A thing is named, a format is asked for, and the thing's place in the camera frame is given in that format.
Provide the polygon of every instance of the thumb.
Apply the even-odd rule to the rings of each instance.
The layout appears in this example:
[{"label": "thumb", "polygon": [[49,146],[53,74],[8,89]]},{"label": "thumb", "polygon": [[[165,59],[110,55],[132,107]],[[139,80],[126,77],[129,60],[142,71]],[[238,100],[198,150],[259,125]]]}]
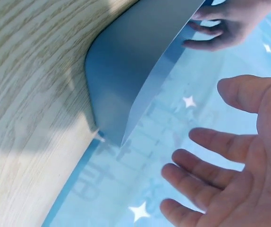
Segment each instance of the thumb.
[{"label": "thumb", "polygon": [[225,4],[215,6],[203,6],[192,16],[193,20],[221,20],[225,19]]},{"label": "thumb", "polygon": [[218,91],[230,106],[249,113],[258,113],[262,100],[271,87],[271,78],[251,75],[222,79]]}]

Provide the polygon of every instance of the human hand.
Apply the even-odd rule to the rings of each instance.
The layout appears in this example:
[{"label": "human hand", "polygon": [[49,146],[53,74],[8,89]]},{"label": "human hand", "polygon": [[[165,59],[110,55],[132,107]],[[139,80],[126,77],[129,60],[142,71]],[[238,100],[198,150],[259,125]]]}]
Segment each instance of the human hand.
[{"label": "human hand", "polygon": [[171,199],[162,202],[161,211],[177,227],[271,227],[271,78],[224,79],[218,91],[230,106],[258,114],[258,135],[198,128],[190,139],[245,168],[220,168],[177,150],[172,156],[176,165],[165,165],[162,175],[206,213]]},{"label": "human hand", "polygon": [[211,40],[186,40],[184,46],[207,51],[217,51],[242,43],[259,22],[271,11],[271,0],[226,0],[215,6],[203,6],[195,14],[195,20],[219,20],[212,26],[200,26],[191,21],[195,31],[215,36]]}]

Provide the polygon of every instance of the fingernail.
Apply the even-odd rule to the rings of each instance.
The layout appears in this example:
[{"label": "fingernail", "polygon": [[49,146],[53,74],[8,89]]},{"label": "fingernail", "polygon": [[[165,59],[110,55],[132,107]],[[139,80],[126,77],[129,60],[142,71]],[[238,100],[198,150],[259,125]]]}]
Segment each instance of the fingernail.
[{"label": "fingernail", "polygon": [[192,16],[192,19],[196,20],[199,19],[201,17],[201,14],[199,12],[194,13],[194,15]]}]

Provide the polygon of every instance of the left hand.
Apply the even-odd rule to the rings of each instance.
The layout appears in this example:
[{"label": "left hand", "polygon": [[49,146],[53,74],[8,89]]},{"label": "left hand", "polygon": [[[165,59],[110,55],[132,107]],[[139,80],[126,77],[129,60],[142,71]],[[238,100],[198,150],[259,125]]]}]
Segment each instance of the left hand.
[{"label": "left hand", "polygon": [[189,22],[197,32],[214,36],[210,40],[186,40],[184,46],[207,51],[217,51],[242,43],[259,22],[271,11],[271,0],[226,0],[214,6],[203,6],[195,20],[218,20],[218,25],[207,27]]}]

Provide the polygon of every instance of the glossy surface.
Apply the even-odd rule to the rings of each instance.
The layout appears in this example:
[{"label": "glossy surface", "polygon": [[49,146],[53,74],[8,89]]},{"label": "glossy surface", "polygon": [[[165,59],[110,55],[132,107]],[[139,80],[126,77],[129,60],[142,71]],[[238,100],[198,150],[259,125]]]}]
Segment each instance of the glossy surface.
[{"label": "glossy surface", "polygon": [[[162,54],[203,3],[141,0],[95,39],[86,78],[95,122],[111,143],[121,146],[128,139],[176,62]],[[176,58],[182,53],[177,46],[171,49]]]}]

